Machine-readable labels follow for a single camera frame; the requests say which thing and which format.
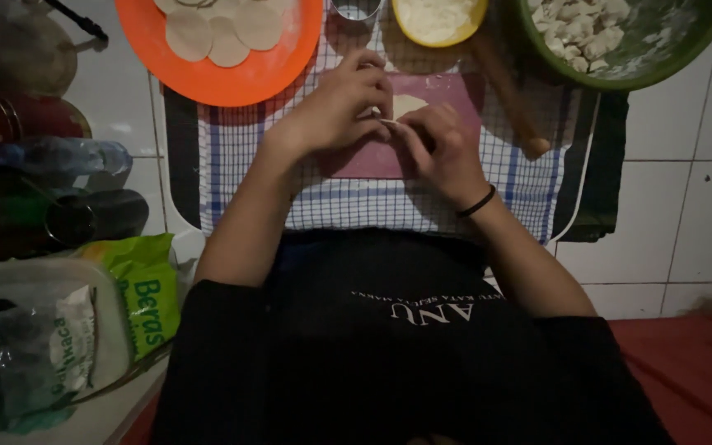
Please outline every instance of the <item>hand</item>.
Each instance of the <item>hand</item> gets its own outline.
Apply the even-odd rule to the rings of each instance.
[[[391,119],[393,99],[385,65],[376,52],[351,52],[266,138],[282,141],[283,150],[290,145],[295,161],[318,150],[349,146],[370,133],[388,140],[389,130],[378,119],[357,117],[374,106]]]
[[[449,104],[429,105],[400,117],[395,131],[408,145],[422,178],[428,180],[457,210],[466,210],[480,202],[490,191],[480,162],[476,135],[464,126],[455,108]],[[424,128],[433,138],[432,153],[411,128]]]

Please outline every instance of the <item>pink cutting board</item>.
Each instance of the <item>pink cutting board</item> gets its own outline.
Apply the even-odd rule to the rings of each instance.
[[[479,138],[480,112],[485,101],[485,80],[480,74],[407,75],[390,74],[394,95],[408,94],[430,105],[449,103],[466,126]],[[322,152],[317,166],[323,177],[340,179],[415,179],[414,159],[401,141],[385,143],[374,136],[351,147]]]

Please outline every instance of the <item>yellow bowl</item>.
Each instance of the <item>yellow bowl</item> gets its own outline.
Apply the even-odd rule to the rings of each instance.
[[[403,30],[403,34],[405,34],[406,37],[410,39],[410,41],[424,47],[450,47],[452,45],[460,44],[460,42],[471,37],[471,35],[477,31],[477,28],[479,28],[482,24],[482,19],[485,18],[486,11],[488,11],[488,0],[477,0],[477,4],[474,5],[473,8],[471,8],[471,12],[468,15],[469,20],[463,25],[460,25],[460,28],[457,29],[457,31],[454,35],[452,35],[452,37],[447,40],[442,40],[440,42],[430,43],[423,42],[417,39],[416,37],[411,35],[411,33],[405,28],[397,14],[397,4],[401,1],[402,0],[391,0],[391,8],[395,11],[395,18],[397,18],[397,23],[400,25],[400,29]]]

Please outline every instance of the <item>green plastic bag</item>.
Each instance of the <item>green plastic bag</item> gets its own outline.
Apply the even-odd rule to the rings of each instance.
[[[103,264],[117,278],[138,361],[175,336],[180,324],[177,273],[169,264],[173,234],[95,241],[81,258]]]

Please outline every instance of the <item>black wristband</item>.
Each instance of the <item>black wristband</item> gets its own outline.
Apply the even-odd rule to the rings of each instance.
[[[466,218],[467,216],[470,216],[472,213],[478,211],[481,209],[485,204],[488,204],[488,202],[494,198],[494,195],[496,194],[496,187],[494,187],[493,184],[490,185],[490,192],[480,200],[479,203],[474,204],[473,206],[467,208],[464,211],[459,211],[455,215],[459,218]]]

